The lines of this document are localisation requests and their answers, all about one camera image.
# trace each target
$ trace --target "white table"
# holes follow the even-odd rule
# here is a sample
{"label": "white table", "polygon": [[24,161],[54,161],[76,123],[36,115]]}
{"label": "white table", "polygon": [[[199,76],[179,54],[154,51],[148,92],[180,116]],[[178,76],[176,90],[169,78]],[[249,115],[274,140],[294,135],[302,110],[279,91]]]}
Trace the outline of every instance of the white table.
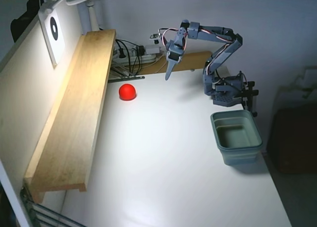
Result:
{"label": "white table", "polygon": [[88,192],[68,191],[62,214],[89,227],[290,227],[260,156],[224,164],[210,115],[242,109],[204,95],[202,71],[148,75],[106,92]]}

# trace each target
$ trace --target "plastic bin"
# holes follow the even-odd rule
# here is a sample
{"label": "plastic bin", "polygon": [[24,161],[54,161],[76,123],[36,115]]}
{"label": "plastic bin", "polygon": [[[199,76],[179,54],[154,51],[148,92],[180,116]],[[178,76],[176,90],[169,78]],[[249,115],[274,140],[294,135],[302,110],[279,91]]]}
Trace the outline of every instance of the plastic bin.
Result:
{"label": "plastic bin", "polygon": [[216,112],[211,115],[213,133],[226,165],[252,163],[262,139],[247,110]]}

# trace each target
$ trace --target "wooden block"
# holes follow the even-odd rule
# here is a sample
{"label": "wooden block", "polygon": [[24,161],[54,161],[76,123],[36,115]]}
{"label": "wooden block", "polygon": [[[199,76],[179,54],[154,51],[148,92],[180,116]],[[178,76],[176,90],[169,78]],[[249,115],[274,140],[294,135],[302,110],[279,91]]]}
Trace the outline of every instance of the wooden block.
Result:
{"label": "wooden block", "polygon": [[66,91],[66,88],[67,88],[67,85],[68,85],[68,81],[70,79],[70,76],[76,66],[76,61],[77,61],[77,58],[79,56],[79,52],[82,48],[82,45],[83,45],[83,42],[84,42],[84,38],[85,36],[81,36],[79,38],[79,41],[77,43],[77,46],[76,46],[76,50],[73,54],[73,57],[72,57],[72,60],[70,62],[70,65],[68,67],[68,70],[65,74],[65,77],[64,77],[64,80],[62,82],[62,85],[58,91],[58,94],[56,96],[56,99],[54,101],[54,104],[53,104],[53,107],[50,111],[50,114],[48,116],[48,119],[44,125],[44,128],[43,128],[43,131],[41,133],[41,136],[40,136],[40,139],[36,145],[36,148],[34,150],[34,153],[33,153],[33,156],[31,158],[31,161],[29,163],[29,166],[25,172],[25,175],[24,175],[24,183],[26,184],[27,188],[29,189],[31,195],[32,195],[32,198],[34,200],[34,202],[36,203],[41,203],[43,201],[43,197],[44,197],[44,192],[37,192],[32,186],[31,186],[31,181],[32,181],[32,178],[34,176],[34,173],[35,173],[35,170],[36,170],[36,167],[39,163],[39,160],[40,160],[40,157],[43,153],[43,149],[44,149],[44,146],[46,144],[46,141],[48,139],[48,136],[50,134],[50,131],[51,131],[51,128],[53,126],[53,122],[55,120],[55,117],[57,115],[57,112],[58,112],[58,109],[59,109],[59,106],[61,104],[61,101],[64,97],[64,94],[65,94],[65,91]]}
{"label": "wooden block", "polygon": [[[183,56],[182,61],[178,65],[176,65],[174,67],[173,71],[202,69],[202,68],[205,67],[205,62],[210,56],[211,56],[211,52],[210,51],[203,51],[203,52],[185,54]],[[149,75],[149,74],[155,74],[155,73],[165,73],[166,72],[166,68],[167,68],[167,63],[165,64],[165,62],[166,62],[166,58],[162,57],[154,65],[144,68],[141,71],[140,75]]]}
{"label": "wooden block", "polygon": [[25,175],[33,192],[87,190],[114,39],[106,30],[79,42]]}

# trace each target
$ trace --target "lamp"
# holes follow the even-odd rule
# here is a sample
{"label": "lamp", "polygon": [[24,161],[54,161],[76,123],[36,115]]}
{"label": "lamp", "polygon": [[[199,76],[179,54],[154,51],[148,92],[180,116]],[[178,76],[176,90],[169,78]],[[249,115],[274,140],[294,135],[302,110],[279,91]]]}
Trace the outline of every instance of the lamp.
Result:
{"label": "lamp", "polygon": [[[53,66],[56,66],[65,49],[64,37],[60,28],[55,7],[63,0],[52,0],[44,3],[39,10],[39,19]],[[76,5],[86,1],[92,31],[98,31],[99,25],[94,9],[94,0],[66,0],[67,5]]]}

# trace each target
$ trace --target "white wall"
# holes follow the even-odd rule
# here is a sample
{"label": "white wall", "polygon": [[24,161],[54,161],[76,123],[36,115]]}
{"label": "white wall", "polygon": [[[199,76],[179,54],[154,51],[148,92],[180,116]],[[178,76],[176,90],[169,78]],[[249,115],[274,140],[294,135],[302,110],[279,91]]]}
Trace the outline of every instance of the white wall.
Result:
{"label": "white wall", "polygon": [[[226,65],[242,70],[260,90],[256,119],[264,139],[279,86],[287,85],[305,66],[317,64],[317,0],[97,0],[105,28],[117,37],[148,45],[160,27],[179,27],[183,19],[206,26],[229,27],[243,37],[243,46]],[[191,51],[220,44],[191,40]]]}
{"label": "white wall", "polygon": [[[55,68],[37,17],[0,63],[0,182],[22,227],[23,177],[82,34],[77,7],[62,2],[56,10],[65,51]],[[64,195],[47,193],[44,204],[60,212]]]}
{"label": "white wall", "polygon": [[14,45],[10,25],[26,12],[28,0],[0,0],[0,61]]}

